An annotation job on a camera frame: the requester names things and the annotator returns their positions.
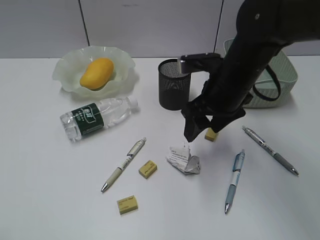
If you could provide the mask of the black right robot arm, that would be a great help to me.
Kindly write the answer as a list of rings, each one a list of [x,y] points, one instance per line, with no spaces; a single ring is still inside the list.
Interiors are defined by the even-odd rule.
[[[236,19],[236,36],[224,57],[217,53],[181,56],[183,74],[208,72],[201,94],[181,110],[184,136],[192,142],[204,130],[219,132],[245,116],[250,90],[271,59],[296,42],[320,37],[317,0],[246,0]]]

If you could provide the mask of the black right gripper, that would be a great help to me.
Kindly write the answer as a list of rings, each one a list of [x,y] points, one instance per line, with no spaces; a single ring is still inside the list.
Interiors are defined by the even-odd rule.
[[[210,127],[210,121],[206,116],[212,116],[211,129],[218,133],[233,121],[246,115],[242,105],[234,111],[227,111],[221,108],[221,102],[218,99],[205,98],[205,90],[209,86],[209,82],[205,82],[200,95],[188,102],[181,110],[185,118],[184,137],[189,143]]]

